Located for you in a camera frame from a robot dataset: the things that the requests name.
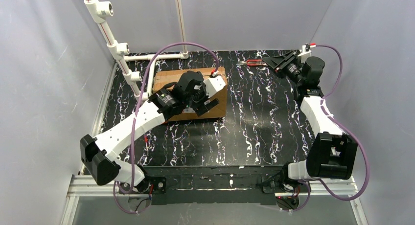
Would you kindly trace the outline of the red black utility knife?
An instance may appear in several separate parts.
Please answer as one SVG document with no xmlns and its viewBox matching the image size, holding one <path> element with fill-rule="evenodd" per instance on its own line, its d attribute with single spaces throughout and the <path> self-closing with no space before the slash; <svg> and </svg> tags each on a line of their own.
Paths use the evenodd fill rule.
<svg viewBox="0 0 415 225">
<path fill-rule="evenodd" d="M 245 61 L 238 61 L 237 66 L 249 66 L 249 67 L 267 67 L 268 65 L 262 59 L 248 59 Z"/>
</svg>

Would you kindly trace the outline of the brown cardboard express box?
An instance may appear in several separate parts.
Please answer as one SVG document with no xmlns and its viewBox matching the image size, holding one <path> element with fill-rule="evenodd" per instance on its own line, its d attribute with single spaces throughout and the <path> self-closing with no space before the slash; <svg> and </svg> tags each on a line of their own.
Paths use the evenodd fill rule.
<svg viewBox="0 0 415 225">
<path fill-rule="evenodd" d="M 196 68 L 157 72 L 149 101 L 167 122 L 221 118 L 226 115 L 225 68 Z"/>
</svg>

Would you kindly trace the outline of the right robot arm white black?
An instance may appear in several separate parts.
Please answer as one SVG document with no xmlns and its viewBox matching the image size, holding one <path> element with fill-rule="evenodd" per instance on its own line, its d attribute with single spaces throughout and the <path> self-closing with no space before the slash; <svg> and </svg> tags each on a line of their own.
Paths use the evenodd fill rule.
<svg viewBox="0 0 415 225">
<path fill-rule="evenodd" d="M 296 101 L 315 136 L 307 158 L 286 164 L 284 177 L 290 180 L 349 179 L 358 145 L 343 128 L 335 124 L 334 116 L 325 104 L 319 86 L 325 62 L 316 56 L 298 56 L 295 51 L 262 60 L 279 77 L 287 77 L 296 85 Z"/>
</svg>

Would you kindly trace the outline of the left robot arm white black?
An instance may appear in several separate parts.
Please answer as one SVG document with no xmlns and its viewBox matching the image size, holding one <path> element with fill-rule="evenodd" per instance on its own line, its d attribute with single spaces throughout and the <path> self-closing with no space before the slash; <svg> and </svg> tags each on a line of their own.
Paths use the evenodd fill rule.
<svg viewBox="0 0 415 225">
<path fill-rule="evenodd" d="M 118 160 L 119 154 L 138 137 L 157 127 L 186 108 L 198 116 L 219 104 L 213 96 L 226 86 L 224 78 L 214 73 L 204 78 L 200 72 L 187 71 L 177 82 L 164 85 L 143 102 L 138 110 L 120 123 L 96 136 L 80 139 L 81 161 L 99 186 L 112 181 L 138 187 L 148 177 L 143 169 Z"/>
</svg>

